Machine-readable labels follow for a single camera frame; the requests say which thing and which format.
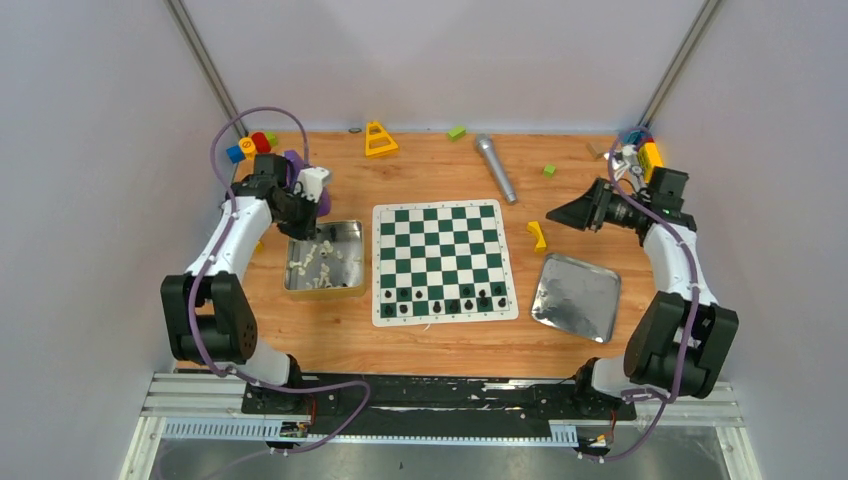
purple toy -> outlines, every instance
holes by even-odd
[[[295,150],[286,150],[283,154],[288,161],[292,162],[294,165],[294,178],[287,178],[287,184],[291,185],[295,180],[297,180],[297,175],[304,167],[303,159],[300,158],[300,154]],[[324,191],[321,192],[321,199],[318,201],[318,216],[323,217],[330,213],[330,191],[327,188],[324,188]]]

yellow arch block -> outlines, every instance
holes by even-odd
[[[539,225],[539,222],[534,221],[528,223],[527,231],[536,237],[536,246],[533,247],[533,251],[536,253],[544,253],[545,250],[548,249],[548,244],[545,242],[545,236],[542,235],[542,227]]]

chessboard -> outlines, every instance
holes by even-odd
[[[375,326],[518,318],[497,200],[378,205]]]

wooden tabletop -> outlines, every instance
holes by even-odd
[[[244,291],[261,336],[297,358],[305,371],[428,375],[567,377],[591,357],[623,353],[654,296],[650,264],[636,234],[615,226],[580,232],[545,220],[545,213],[583,194],[598,175],[587,142],[612,137],[494,135],[518,195],[507,205],[473,147],[443,133],[394,134],[400,152],[366,159],[364,134],[310,135],[311,163],[333,172],[332,211],[321,221],[359,220],[365,232],[368,290],[359,298],[322,302],[290,299],[283,289],[288,238],[271,228],[262,237],[244,278]],[[301,151],[297,135],[281,133],[279,150]],[[555,165],[553,178],[542,175]],[[241,179],[252,171],[242,162]],[[501,202],[521,315],[517,320],[377,328],[371,324],[371,211],[375,205],[495,198]],[[622,293],[612,341],[601,345],[535,322],[530,306],[544,254],[533,252],[527,222],[538,220],[548,252],[618,272]]]

yellow triangle toy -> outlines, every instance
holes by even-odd
[[[377,158],[400,150],[380,122],[368,122],[365,128],[365,157]]]

